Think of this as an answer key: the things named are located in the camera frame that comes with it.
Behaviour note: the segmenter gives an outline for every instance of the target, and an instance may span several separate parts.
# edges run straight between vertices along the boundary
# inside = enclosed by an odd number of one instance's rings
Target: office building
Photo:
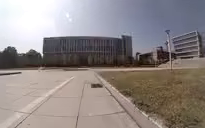
[[[201,57],[201,42],[197,31],[173,37],[175,54],[177,58]]]
[[[125,65],[132,59],[132,38],[49,37],[43,55],[46,66]]]

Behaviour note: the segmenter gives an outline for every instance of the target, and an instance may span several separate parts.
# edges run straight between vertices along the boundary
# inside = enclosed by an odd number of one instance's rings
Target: glass facade
[[[125,58],[132,55],[131,46],[130,36],[51,37],[44,38],[43,54],[50,64],[58,64],[55,60],[59,59],[62,61],[58,65],[119,65],[124,64]],[[55,54],[58,58],[52,62],[49,56]]]

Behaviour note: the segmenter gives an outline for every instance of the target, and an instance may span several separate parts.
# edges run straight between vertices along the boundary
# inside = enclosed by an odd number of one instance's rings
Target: lawn
[[[205,68],[100,74],[167,127],[205,128]]]

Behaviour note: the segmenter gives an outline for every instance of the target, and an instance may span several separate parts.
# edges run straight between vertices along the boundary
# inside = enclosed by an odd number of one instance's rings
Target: street light
[[[170,60],[170,70],[172,70],[172,54],[171,54],[171,42],[170,42],[170,30],[165,31],[167,33],[167,39],[168,39],[168,49],[169,49],[169,60]]]

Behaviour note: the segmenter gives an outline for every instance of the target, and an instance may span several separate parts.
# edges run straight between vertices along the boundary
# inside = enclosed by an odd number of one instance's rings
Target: paved plaza
[[[0,76],[0,128],[138,128],[92,70]]]

